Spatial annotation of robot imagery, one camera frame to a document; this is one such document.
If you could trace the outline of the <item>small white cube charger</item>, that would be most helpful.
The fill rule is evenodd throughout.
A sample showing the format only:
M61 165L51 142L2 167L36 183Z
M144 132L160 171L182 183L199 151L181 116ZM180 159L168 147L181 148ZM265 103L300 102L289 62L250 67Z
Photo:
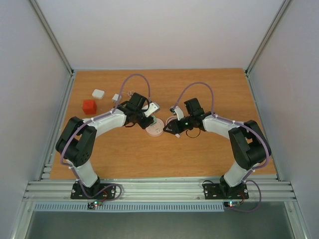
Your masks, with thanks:
M114 94L114 96L112 97L112 102L116 103L118 100L121 99L121 95L119 94Z

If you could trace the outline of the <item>orange cube socket adapter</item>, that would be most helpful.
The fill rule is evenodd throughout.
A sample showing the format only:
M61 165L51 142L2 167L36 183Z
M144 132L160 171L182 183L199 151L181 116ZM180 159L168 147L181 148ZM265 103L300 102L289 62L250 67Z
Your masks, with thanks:
M97 112L97 105L94 100L84 100L82 110L85 115L94 115Z

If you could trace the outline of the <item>round white socket base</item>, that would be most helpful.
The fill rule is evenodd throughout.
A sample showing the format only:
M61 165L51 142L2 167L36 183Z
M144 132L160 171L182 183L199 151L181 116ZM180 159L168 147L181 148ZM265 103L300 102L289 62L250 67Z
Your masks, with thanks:
M156 122L146 128L149 136L158 137L163 134L164 123L161 119L156 118Z

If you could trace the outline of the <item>green plug adapter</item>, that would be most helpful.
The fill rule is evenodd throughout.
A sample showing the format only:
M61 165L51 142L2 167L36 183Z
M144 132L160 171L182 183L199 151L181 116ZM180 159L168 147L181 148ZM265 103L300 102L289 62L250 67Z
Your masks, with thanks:
M152 116L152 118L153 118L153 123L152 124L157 123L157 118L155 116Z

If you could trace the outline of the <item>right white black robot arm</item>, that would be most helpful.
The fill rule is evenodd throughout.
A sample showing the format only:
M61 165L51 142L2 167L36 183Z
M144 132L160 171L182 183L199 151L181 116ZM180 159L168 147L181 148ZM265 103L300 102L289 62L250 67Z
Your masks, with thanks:
M164 126L164 132L177 135L197 128L230 140L235 162L221 176L216 189L223 199L232 197L252 171L266 166L271 156L269 144L254 120L239 122L205 112L197 98L184 104L189 115L184 116L179 107L172 108L177 118Z

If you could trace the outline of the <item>white usb charger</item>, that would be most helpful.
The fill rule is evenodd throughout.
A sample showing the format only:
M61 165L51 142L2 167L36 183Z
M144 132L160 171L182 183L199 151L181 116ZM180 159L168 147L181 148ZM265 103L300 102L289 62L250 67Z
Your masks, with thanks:
M103 90L99 90L99 89L95 89L92 93L92 97L95 98L95 99L103 99L105 95L105 91Z

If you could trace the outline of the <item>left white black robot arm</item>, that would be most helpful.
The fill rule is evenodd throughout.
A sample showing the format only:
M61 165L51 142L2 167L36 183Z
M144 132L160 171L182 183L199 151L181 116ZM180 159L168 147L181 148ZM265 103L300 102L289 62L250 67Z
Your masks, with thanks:
M134 93L128 101L117 104L110 111L93 118L72 117L65 126L55 149L62 163L74 170L88 198L100 194L99 177L93 170L90 157L97 137L119 127L138 124L146 129L154 122L152 114L160 109L155 102Z

